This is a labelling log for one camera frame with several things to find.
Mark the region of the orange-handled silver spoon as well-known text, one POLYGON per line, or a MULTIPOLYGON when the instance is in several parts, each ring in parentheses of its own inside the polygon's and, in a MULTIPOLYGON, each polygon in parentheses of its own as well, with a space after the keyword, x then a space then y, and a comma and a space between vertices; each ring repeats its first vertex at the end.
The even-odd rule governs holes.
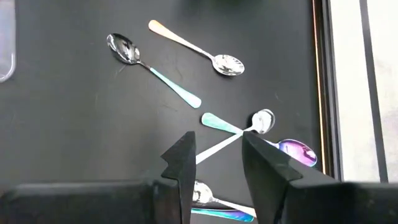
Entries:
POLYGON ((148 28, 152 31, 155 32, 156 34, 159 34, 163 37, 166 37, 172 41, 175 41, 179 44, 182 44, 194 51, 197 51, 198 53, 208 57, 211 62, 213 68, 220 74, 226 75, 226 76, 237 76, 241 75, 245 71, 245 66, 244 64, 238 60, 236 57, 227 55, 227 54, 218 54, 218 55, 212 55, 203 49, 197 47, 196 45, 193 45, 189 41, 183 39, 179 35, 175 34, 165 26, 163 26, 160 22, 157 20, 150 20, 148 23, 148 28))
POLYGON ((225 206, 228 206, 231 208, 235 208, 244 213, 247 213, 248 215, 251 215, 254 218, 257 217, 256 211, 252 207, 247 207, 244 205, 227 202, 225 200, 221 200, 221 199, 214 197, 213 192, 211 191, 209 186, 207 186, 204 182, 199 181, 199 180, 195 181, 194 190, 193 190, 193 201, 202 203, 202 204, 216 202, 216 203, 220 203, 222 205, 225 205, 225 206))

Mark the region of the iridescent rainbow spoon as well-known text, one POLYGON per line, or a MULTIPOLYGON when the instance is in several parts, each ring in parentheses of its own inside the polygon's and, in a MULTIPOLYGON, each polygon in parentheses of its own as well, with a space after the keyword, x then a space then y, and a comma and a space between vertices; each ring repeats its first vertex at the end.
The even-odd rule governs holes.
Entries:
POLYGON ((239 210, 192 208, 191 212, 200 215, 209 215, 213 217, 232 219, 241 222, 252 222, 254 220, 254 217, 252 215, 249 215, 239 210))
POLYGON ((264 141, 306 166, 313 167, 318 161, 315 152, 300 141, 294 139, 283 139, 279 142, 264 141))

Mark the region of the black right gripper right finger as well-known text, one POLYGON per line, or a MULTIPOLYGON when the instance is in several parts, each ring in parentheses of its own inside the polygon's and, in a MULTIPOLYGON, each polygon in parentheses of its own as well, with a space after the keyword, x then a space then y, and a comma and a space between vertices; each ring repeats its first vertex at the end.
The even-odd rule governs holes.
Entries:
POLYGON ((242 159, 258 224, 398 224, 398 183, 338 181, 252 132, 242 159))

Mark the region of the clear plastic bin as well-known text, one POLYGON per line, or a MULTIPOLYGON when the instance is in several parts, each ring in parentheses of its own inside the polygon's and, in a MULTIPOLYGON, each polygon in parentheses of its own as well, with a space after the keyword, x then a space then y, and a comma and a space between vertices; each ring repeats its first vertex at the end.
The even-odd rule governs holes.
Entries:
POLYGON ((0 0, 0 83, 16 69, 16 0, 0 0))

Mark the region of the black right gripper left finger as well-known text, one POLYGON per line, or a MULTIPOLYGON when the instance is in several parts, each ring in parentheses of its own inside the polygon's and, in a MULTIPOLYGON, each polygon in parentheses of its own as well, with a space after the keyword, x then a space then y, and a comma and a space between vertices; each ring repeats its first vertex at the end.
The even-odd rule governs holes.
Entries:
POLYGON ((188 131, 137 178, 19 184, 0 194, 0 224, 190 224, 195 153, 188 131))

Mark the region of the black table frame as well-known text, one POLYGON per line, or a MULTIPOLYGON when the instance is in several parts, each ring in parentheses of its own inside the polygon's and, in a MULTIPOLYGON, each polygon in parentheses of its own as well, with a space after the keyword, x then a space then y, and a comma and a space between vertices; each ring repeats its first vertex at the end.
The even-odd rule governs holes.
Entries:
POLYGON ((331 0, 312 0, 322 171, 342 180, 341 135, 331 0))

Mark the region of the blue-handled black spoon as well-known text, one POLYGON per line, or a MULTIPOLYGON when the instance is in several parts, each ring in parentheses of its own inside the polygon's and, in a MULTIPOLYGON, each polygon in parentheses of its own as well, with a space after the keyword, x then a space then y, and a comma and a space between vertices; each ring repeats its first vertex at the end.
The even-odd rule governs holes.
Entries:
POLYGON ((142 65, 148 71, 153 73, 157 78, 162 80, 166 85, 168 85, 174 92, 176 92, 179 97, 181 97, 181 99, 183 99, 192 108, 197 109, 201 106, 202 100, 199 97, 175 84, 173 81, 169 80, 153 67, 145 64, 141 60, 141 53, 139 49, 129 38, 118 33, 112 33, 107 35, 106 42, 117 60, 126 65, 142 65))

